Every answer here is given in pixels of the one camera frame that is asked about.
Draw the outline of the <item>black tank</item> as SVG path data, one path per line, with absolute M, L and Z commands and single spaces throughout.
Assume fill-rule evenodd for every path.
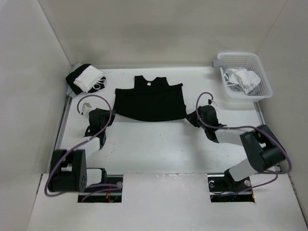
M 82 93 L 94 93 L 105 88 L 106 77 L 91 64 L 77 64 L 65 78 L 66 94 L 72 98 Z
M 115 89 L 113 110 L 123 117 L 141 122 L 170 122 L 196 117 L 187 112 L 183 83 L 169 84 L 166 77 L 147 80 L 135 76 L 131 89 Z

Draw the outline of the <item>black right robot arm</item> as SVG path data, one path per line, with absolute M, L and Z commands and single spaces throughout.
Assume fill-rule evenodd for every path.
M 186 119 L 196 128 L 202 128 L 206 137 L 214 143 L 229 143 L 243 147 L 246 159 L 228 168 L 222 178 L 222 186 L 235 190 L 241 182 L 254 174 L 274 174 L 270 168 L 288 160 L 287 153 L 266 125 L 258 127 L 228 127 L 218 121 L 213 106 L 200 106 Z

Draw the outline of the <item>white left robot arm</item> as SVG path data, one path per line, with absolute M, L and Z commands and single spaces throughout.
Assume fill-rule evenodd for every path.
M 84 141 L 69 150 L 53 151 L 49 177 L 44 192 L 57 195 L 68 192 L 82 193 L 87 187 L 86 159 L 103 148 L 106 141 L 106 128 L 115 119 L 115 110 L 100 108 L 89 109 L 82 113 L 88 117 L 89 125 L 85 130 Z

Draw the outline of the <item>folded white tank top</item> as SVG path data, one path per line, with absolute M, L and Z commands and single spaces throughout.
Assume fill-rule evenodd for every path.
M 100 90 L 105 85 L 103 73 L 94 66 L 88 66 L 73 82 L 83 92 L 91 89 Z

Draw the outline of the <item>folded black tank top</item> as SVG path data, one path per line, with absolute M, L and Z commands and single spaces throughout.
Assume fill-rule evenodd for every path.
M 72 98 L 82 93 L 94 93 L 105 88 L 106 77 L 91 64 L 77 64 L 65 78 L 66 94 Z

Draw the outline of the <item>white tank tops in basket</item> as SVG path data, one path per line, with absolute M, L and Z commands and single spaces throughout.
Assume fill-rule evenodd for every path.
M 226 85 L 232 90 L 244 92 L 246 95 L 255 95 L 260 91 L 261 78 L 247 69 L 227 69 L 224 73 Z

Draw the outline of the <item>white plastic basket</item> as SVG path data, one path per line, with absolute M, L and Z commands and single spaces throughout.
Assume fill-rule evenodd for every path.
M 212 66 L 220 71 L 225 99 L 230 103 L 255 103 L 273 96 L 263 65 L 254 53 L 219 53 Z

